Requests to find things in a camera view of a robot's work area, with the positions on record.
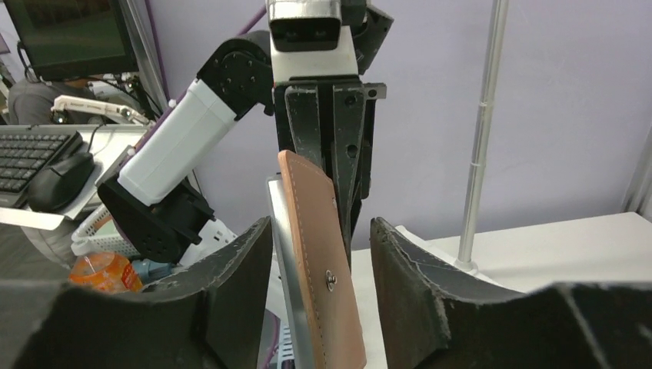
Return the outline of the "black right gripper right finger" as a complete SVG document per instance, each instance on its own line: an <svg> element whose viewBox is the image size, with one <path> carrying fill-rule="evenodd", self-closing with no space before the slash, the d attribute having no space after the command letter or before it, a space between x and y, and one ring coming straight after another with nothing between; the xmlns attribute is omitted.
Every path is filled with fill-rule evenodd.
<svg viewBox="0 0 652 369"><path fill-rule="evenodd" d="M383 218L371 261L390 368L649 368L648 283L521 293L419 248Z"/></svg>

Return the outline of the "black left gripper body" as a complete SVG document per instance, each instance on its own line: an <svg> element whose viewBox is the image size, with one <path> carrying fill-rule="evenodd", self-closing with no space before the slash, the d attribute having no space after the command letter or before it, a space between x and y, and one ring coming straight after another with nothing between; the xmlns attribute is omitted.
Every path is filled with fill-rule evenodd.
<svg viewBox="0 0 652 369"><path fill-rule="evenodd" d="M371 67L394 19L367 2L364 21L361 25L351 28L354 49L358 62L358 75L299 78L281 85L274 84L272 98L274 102L274 117L276 121L278 146L281 150L294 151L294 143L288 123L284 93L287 87L295 85L316 85L318 90L318 105L321 127L321 150L323 170L333 181L332 148L334 143L333 124L333 88L335 85L362 84L364 88L364 130L361 143L358 177L360 179L360 199L369 195L371 186L371 156L374 140L375 105L378 99L386 96L387 87L383 83L364 83L362 75Z"/></svg>

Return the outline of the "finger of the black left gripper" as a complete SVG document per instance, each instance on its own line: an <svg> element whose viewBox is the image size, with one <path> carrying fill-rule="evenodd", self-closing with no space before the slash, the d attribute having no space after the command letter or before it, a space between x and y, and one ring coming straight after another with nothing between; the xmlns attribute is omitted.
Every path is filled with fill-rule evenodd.
<svg viewBox="0 0 652 369"><path fill-rule="evenodd" d="M323 168L317 86L289 86L284 101L294 152Z"/></svg>
<svg viewBox="0 0 652 369"><path fill-rule="evenodd" d="M333 102L333 181L344 249L348 262L351 262L351 241L361 210L358 169L364 130L363 85L335 85Z"/></svg>

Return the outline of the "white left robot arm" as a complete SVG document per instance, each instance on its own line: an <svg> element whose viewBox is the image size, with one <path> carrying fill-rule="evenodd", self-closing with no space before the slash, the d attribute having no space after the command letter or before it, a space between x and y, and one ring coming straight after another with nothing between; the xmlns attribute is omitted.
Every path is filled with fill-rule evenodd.
<svg viewBox="0 0 652 369"><path fill-rule="evenodd" d="M256 105L275 119L278 147L333 181L349 246L371 186L375 106L365 83L394 19L369 1L269 1L268 28L223 42L185 93L137 143L98 194L145 258L192 264L214 248L215 220L187 182L202 158Z"/></svg>

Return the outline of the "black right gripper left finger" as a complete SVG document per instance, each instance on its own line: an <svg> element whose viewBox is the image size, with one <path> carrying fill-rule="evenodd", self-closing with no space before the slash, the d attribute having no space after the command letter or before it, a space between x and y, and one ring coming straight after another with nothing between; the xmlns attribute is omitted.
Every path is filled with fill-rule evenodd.
<svg viewBox="0 0 652 369"><path fill-rule="evenodd" d="M1 283L3 368L254 368L271 270L271 220L143 292Z"/></svg>

